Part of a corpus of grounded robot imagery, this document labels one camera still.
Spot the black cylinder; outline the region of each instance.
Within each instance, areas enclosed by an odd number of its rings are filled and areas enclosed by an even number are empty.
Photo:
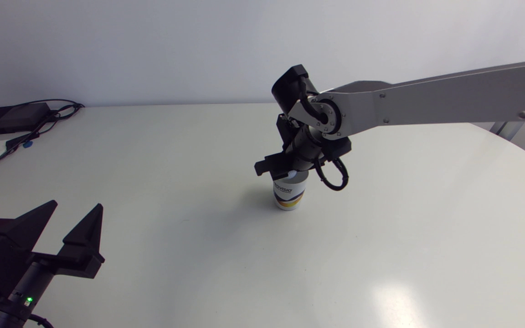
[[[318,94],[317,89],[313,87],[313,84],[309,80],[309,75],[303,65],[291,67],[271,88],[271,93],[284,114],[288,115],[295,103],[301,98],[302,90],[299,87],[300,79],[304,80],[306,85],[305,89],[308,93]]]
[[[287,155],[293,158],[293,170],[306,171],[313,167],[321,156],[321,132],[304,125],[299,129],[293,141],[285,149]]]
[[[32,263],[7,299],[0,300],[0,328],[21,328],[54,278],[50,270]]]

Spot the metal frame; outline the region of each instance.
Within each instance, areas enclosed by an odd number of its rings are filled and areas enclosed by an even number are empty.
[[[297,102],[290,118],[340,139],[378,125],[525,121],[525,62],[390,85],[358,81],[311,98],[322,124]]]
[[[524,122],[496,122],[489,132],[495,133],[504,139],[511,141],[521,129]]]

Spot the black device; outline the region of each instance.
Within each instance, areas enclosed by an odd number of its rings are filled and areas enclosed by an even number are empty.
[[[15,220],[0,219],[0,328],[21,328],[28,319],[40,324],[31,312],[56,274],[94,278],[104,263],[101,204],[64,237],[58,255],[32,252],[56,206],[52,200]]]
[[[0,134],[34,131],[50,113],[45,102],[0,107]]]
[[[342,190],[349,176],[340,156],[352,149],[350,135],[384,125],[525,121],[525,62],[396,84],[356,81],[323,92],[296,65],[271,92],[283,110],[283,151],[256,162],[256,173],[278,180],[314,169],[327,187]],[[326,161],[341,172],[341,185],[325,178]]]

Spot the white table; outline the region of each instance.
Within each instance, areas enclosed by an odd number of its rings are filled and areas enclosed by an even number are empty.
[[[283,212],[253,168],[281,149],[277,114],[86,108],[2,161],[0,218],[59,203],[35,251],[104,205],[106,263],[54,278],[34,313],[57,328],[525,327],[525,151],[471,124],[371,129],[342,158],[344,191],[311,172]]]

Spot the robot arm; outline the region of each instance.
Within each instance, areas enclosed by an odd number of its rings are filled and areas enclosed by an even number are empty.
[[[283,151],[256,163],[257,174],[277,180],[315,169],[334,190],[347,183],[340,156],[355,133],[379,125],[525,121],[525,62],[398,84],[357,81],[322,93],[297,65],[271,91],[284,112],[277,120]],[[342,185],[325,180],[325,161],[339,168]]]

